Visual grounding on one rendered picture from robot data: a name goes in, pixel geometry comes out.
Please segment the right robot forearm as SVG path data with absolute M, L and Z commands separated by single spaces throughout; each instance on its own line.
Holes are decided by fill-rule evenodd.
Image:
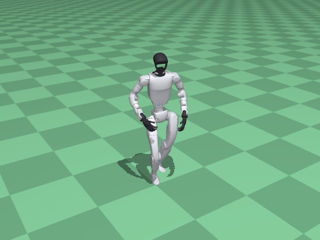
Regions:
M 142 117 L 141 117 L 140 113 L 143 113 L 143 111 L 142 111 L 142 109 L 141 109 L 141 107 L 140 107 L 140 105 L 139 105 L 139 102 L 138 102 L 138 101 L 135 101 L 133 94 L 130 94 L 128 98 L 129 98 L 129 103 L 130 103 L 130 105 L 133 107 L 133 109 L 134 109 L 134 111 L 135 111 L 135 114 L 137 115 L 137 118 L 138 118 L 139 120 L 141 120 Z M 144 114 L 144 113 L 143 113 L 143 114 Z

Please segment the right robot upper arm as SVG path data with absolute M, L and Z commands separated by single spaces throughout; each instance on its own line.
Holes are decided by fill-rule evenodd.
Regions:
M 142 90 L 142 88 L 144 86 L 147 86 L 149 83 L 149 75 L 142 75 L 138 78 L 137 83 L 135 84 L 134 88 L 132 89 L 131 93 L 129 95 L 133 95 L 134 96 L 134 100 L 137 101 L 138 100 L 138 93 Z

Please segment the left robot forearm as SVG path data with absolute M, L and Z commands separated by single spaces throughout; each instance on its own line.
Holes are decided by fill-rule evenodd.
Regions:
M 183 93 L 184 93 L 184 97 L 182 97 L 181 99 L 180 99 L 180 109 L 181 109 L 181 115 L 182 115 L 182 113 L 183 113 L 183 110 L 185 110 L 186 111 L 186 115 L 188 115 L 188 106 L 187 106 L 187 94 L 186 94 L 186 91 L 184 90 L 183 91 Z

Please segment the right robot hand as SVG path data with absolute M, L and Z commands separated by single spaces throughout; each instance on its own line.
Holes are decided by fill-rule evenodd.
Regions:
M 142 119 L 140 120 L 141 122 L 143 122 L 143 125 L 147 128 L 148 131 L 153 132 L 155 130 L 157 130 L 158 126 L 153 126 L 151 123 L 154 123 L 154 121 L 150 121 L 148 119 L 146 119 L 146 116 L 143 113 L 140 113 Z

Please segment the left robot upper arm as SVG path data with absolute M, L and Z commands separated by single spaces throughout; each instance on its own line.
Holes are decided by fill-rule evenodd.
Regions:
M 172 76 L 172 81 L 174 82 L 176 88 L 178 89 L 177 95 L 179 98 L 184 98 L 184 85 L 178 73 L 170 72 Z

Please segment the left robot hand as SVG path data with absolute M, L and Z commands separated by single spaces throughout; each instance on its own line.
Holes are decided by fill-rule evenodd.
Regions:
M 182 124 L 182 126 L 178 128 L 178 131 L 179 131 L 179 132 L 183 131 L 184 128 L 185 128 L 186 121 L 187 121 L 187 117 L 188 117 L 186 114 L 187 114 L 187 111 L 186 111 L 186 110 L 183 110 L 183 111 L 182 111 L 182 115 L 181 115 L 182 121 L 180 122 L 180 124 Z

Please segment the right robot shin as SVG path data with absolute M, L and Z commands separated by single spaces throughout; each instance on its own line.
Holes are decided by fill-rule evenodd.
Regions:
M 152 154 L 150 154 L 150 166 L 151 166 L 152 175 L 153 174 L 156 175 L 157 170 L 159 169 L 159 165 L 160 165 L 159 160 L 154 162 L 154 158 L 152 157 Z

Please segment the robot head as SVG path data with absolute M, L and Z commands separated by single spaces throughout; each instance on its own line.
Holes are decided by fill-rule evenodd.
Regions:
M 155 73 L 157 72 L 158 74 L 155 74 L 156 76 L 158 77 L 162 77 L 164 76 L 166 73 L 163 73 L 163 72 L 166 72 L 166 68 L 167 68 L 167 65 L 168 65 L 168 59 L 166 57 L 166 55 L 162 52 L 158 52 L 156 53 L 154 56 L 153 56 L 153 61 L 154 61 L 154 65 L 155 65 L 155 68 L 156 68 L 156 71 L 152 72 L 152 73 Z M 160 64 L 165 64 L 165 67 L 157 67 L 157 65 L 160 65 Z

